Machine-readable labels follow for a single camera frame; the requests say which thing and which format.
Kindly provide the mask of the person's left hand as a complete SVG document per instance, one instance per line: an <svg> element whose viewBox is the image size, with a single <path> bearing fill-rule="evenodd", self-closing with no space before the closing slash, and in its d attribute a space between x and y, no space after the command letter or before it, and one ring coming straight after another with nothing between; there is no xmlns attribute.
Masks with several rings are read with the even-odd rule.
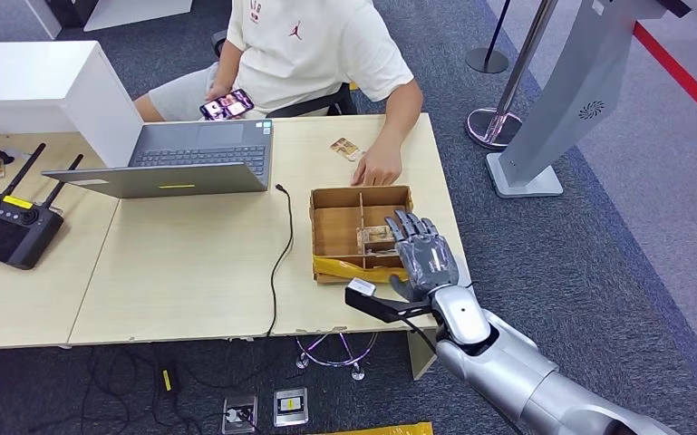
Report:
<svg viewBox="0 0 697 435"><path fill-rule="evenodd" d="M402 174L402 145L398 141L378 140L359 160L352 186L387 186Z"/></svg>

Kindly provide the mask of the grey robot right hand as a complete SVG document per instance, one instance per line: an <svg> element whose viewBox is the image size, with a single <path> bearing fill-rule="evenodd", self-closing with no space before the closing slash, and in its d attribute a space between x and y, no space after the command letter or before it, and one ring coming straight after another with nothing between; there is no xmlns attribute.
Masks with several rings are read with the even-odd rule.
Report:
<svg viewBox="0 0 697 435"><path fill-rule="evenodd" d="M409 302L421 302L435 289L457 285L460 271L455 256L433 222L399 209L393 213L384 221L406 272L406 278L391 275L393 290Z"/></svg>

